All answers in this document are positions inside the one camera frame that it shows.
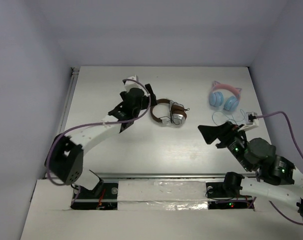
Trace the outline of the brown silver headphones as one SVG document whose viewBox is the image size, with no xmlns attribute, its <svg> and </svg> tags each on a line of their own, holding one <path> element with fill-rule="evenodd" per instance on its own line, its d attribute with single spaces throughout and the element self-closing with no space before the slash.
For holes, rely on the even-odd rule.
<svg viewBox="0 0 303 240">
<path fill-rule="evenodd" d="M 173 101 L 168 98 L 157 99 L 157 105 L 168 105 L 169 116 L 157 117 L 154 115 L 154 107 L 150 107 L 149 112 L 151 118 L 159 124 L 167 125 L 168 123 L 174 124 L 176 126 L 183 125 L 187 119 L 187 111 L 190 108 L 185 108 L 183 104 Z"/>
</svg>

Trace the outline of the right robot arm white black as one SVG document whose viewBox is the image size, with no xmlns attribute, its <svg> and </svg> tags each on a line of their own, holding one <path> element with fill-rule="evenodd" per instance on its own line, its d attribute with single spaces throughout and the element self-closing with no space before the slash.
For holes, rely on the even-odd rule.
<svg viewBox="0 0 303 240">
<path fill-rule="evenodd" d="M 206 144 L 214 141 L 217 149 L 228 149 L 246 172 L 254 172 L 249 178 L 233 171 L 225 174 L 218 186 L 211 186 L 206 196 L 221 202 L 241 196 L 266 198 L 271 205 L 281 202 L 298 212 L 303 218 L 303 174 L 296 166 L 276 153 L 276 147 L 261 137 L 247 139 L 246 132 L 257 128 L 252 124 L 199 125 L 198 130 Z"/>
</svg>

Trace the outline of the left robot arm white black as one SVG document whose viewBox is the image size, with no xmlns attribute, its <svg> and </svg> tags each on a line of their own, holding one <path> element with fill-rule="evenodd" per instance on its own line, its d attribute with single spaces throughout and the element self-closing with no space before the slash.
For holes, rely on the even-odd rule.
<svg viewBox="0 0 303 240">
<path fill-rule="evenodd" d="M 45 160 L 47 178 L 56 186 L 75 185 L 79 194 L 98 197 L 104 181 L 93 171 L 84 169 L 84 156 L 104 140 L 116 136 L 142 118 L 157 104 L 150 84 L 134 79 L 123 80 L 122 99 L 103 120 L 72 127 L 58 134 Z"/>
</svg>

